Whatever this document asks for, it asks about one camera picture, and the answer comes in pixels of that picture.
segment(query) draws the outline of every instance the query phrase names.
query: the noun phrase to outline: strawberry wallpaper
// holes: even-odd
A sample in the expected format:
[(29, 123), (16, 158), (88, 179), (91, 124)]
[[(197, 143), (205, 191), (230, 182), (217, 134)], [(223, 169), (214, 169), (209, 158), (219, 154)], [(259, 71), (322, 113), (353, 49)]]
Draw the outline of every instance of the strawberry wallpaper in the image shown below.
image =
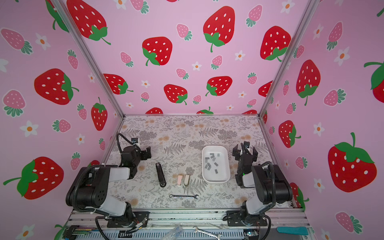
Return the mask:
[(321, 1), (264, 117), (317, 239), (382, 239), (383, 12)]
[(119, 118), (50, 1), (0, 6), (2, 239), (57, 240), (70, 185)]
[(66, 5), (126, 114), (241, 114), (260, 111), (307, 0)]

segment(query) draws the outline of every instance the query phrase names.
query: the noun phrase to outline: floral tablecloth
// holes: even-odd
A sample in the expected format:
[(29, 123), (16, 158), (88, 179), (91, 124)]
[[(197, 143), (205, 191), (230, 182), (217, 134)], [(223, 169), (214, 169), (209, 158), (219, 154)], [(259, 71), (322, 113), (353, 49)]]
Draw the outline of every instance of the floral tablecloth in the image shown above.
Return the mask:
[[(120, 131), (129, 140), (139, 137), (141, 149), (151, 147), (152, 158), (141, 161), (134, 179), (111, 182), (109, 193), (133, 208), (237, 208), (256, 194), (236, 184), (238, 162), (232, 157), (236, 144), (249, 141), (258, 151), (254, 164), (271, 161), (256, 116), (246, 115), (145, 115), (126, 116)], [(202, 149), (221, 145), (228, 150), (231, 179), (225, 184), (208, 184), (202, 177)], [(121, 147), (128, 144), (122, 139)], [(155, 163), (161, 163), (167, 185), (161, 188)], [(119, 164), (115, 143), (107, 164)], [(189, 174), (187, 187), (177, 187), (179, 174)], [(200, 199), (171, 199), (169, 194), (195, 195)], [(276, 207), (288, 207), (288, 203)]]

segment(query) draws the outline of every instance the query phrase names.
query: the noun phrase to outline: wrench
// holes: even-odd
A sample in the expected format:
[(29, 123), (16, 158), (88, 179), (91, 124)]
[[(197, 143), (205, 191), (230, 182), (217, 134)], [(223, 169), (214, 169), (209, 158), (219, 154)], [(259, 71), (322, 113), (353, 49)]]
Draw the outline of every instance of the wrench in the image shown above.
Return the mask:
[(199, 196), (196, 194), (196, 195), (173, 195), (173, 194), (170, 194), (169, 195), (169, 198), (194, 198), (194, 199), (198, 199)]
[(213, 234), (213, 233), (206, 232), (206, 231), (204, 231), (204, 230), (198, 229), (197, 226), (194, 226), (194, 228), (195, 228), (195, 230), (193, 231), (194, 233), (201, 232), (201, 233), (203, 233), (203, 234), (207, 234), (207, 235), (209, 235), (209, 236), (211, 236), (211, 237), (215, 237), (215, 238), (217, 238), (218, 240), (221, 240), (220, 238), (223, 236), (222, 234), (218, 234), (218, 235), (216, 235), (216, 234)]

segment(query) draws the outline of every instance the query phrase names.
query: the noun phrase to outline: white tray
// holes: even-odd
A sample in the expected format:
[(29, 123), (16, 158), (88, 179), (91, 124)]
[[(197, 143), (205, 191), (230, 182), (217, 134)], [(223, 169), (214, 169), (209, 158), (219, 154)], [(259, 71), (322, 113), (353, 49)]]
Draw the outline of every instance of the white tray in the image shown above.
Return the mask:
[[(215, 161), (212, 160), (211, 154), (214, 153)], [(205, 158), (209, 157), (208, 163), (211, 165), (211, 169), (205, 168), (207, 163)], [(203, 168), (203, 179), (210, 184), (223, 184), (228, 182), (231, 178), (229, 170), (228, 151), (223, 146), (205, 146), (202, 153), (202, 168)]]

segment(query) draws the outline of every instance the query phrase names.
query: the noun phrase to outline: pink strawberry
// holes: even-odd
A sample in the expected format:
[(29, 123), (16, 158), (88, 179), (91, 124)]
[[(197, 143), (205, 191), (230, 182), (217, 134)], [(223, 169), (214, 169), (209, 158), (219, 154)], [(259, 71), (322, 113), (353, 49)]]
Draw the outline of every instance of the pink strawberry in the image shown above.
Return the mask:
[(271, 126), (270, 128), (269, 128), (269, 134), (274, 134), (275, 133), (275, 127), (274, 126)]
[(99, 139), (99, 144), (100, 144), (100, 149), (104, 151), (105, 150), (105, 141), (103, 138)]
[(77, 105), (77, 111), (79, 111), (79, 117), (82, 120), (87, 119), (87, 109), (84, 108), (84, 105), (82, 104)]
[(256, 83), (257, 81), (257, 77), (256, 77), (256, 74), (255, 73), (250, 73), (248, 74), (248, 80), (249, 84), (253, 85)]
[(217, 55), (216, 57), (214, 57), (212, 59), (212, 64), (211, 64), (211, 68), (213, 70), (216, 70), (218, 69), (218, 67), (223, 63), (223, 56), (222, 55)]
[(66, 132), (71, 129), (71, 124), (67, 120), (62, 119), (54, 121), (52, 127), (56, 132)]
[(298, 48), (296, 48), (295, 52), (293, 53), (294, 58), (299, 58), (304, 53), (304, 46), (300, 45)]
[(296, 111), (296, 103), (290, 103), (286, 109), (287, 114), (291, 115), (294, 111)]
[(143, 92), (141, 95), (141, 100), (147, 102), (149, 100), (149, 94), (147, 92)]
[(80, 165), (80, 153), (75, 152), (73, 154), (72, 160), (71, 160), (71, 168), (72, 168), (72, 170), (76, 170), (79, 165)]
[(295, 161), (296, 166), (298, 166), (300, 169), (307, 168), (308, 162), (305, 157), (298, 157)]
[(201, 102), (201, 96), (200, 95), (196, 95), (193, 98), (193, 104), (198, 105), (200, 102)]
[(257, 100), (255, 98), (252, 99), (251, 101), (249, 101), (248, 104), (247, 104), (247, 108), (253, 107), (256, 104), (256, 101)]
[(147, 14), (147, 12), (149, 12), (149, 6), (144, 0), (131, 0), (131, 4), (137, 11), (140, 11), (142, 14)]
[(189, 28), (184, 24), (178, 24), (176, 26), (177, 33), (179, 37), (184, 38), (184, 40), (189, 41), (192, 39), (192, 32), (189, 30)]
[(10, 90), (3, 97), (4, 111), (11, 117), (20, 117), (24, 113), (25, 101), (22, 94), (17, 90)]
[(341, 88), (337, 91), (333, 89), (325, 96), (324, 104), (334, 107), (336, 104), (341, 104), (345, 100), (346, 95), (347, 94)]
[(179, 76), (179, 78), (182, 78), (184, 80), (189, 78), (188, 73), (184, 69), (178, 68), (176, 69), (176, 73)]
[(133, 67), (132, 58), (128, 54), (126, 54), (125, 52), (121, 52), (120, 58), (121, 58), (121, 61), (124, 62), (126, 66)]
[(287, 95), (288, 93), (288, 89), (289, 89), (289, 81), (288, 80), (285, 80), (284, 82), (284, 87), (283, 87), (283, 95)]
[(74, 53), (74, 51), (72, 51), (72, 49), (69, 49), (68, 55), (68, 61), (70, 65), (73, 67), (73, 69), (77, 69), (77, 67), (79, 66), (79, 61), (76, 58), (76, 54)]
[(7, 28), (2, 28), (1, 35), (3, 35), (3, 38), (12, 48), (20, 50), (22, 53), (28, 55), (33, 53), (32, 46), (28, 41), (24, 41), (24, 38), (20, 33)]
[(328, 41), (327, 42), (327, 49), (328, 51), (331, 51), (334, 49), (337, 45), (337, 41), (341, 38), (341, 35), (343, 34), (343, 23), (338, 22), (336, 25), (333, 27), (332, 31), (330, 32), (328, 36)]
[(353, 233), (353, 231), (355, 231), (357, 234), (362, 233), (362, 225), (354, 216), (349, 216), (345, 212), (338, 212), (336, 213), (335, 218), (337, 222), (350, 233)]
[(251, 28), (253, 25), (255, 25), (256, 22), (261, 18), (262, 11), (263, 11), (263, 6), (260, 4), (249, 11), (248, 18), (246, 21), (246, 25), (249, 28)]

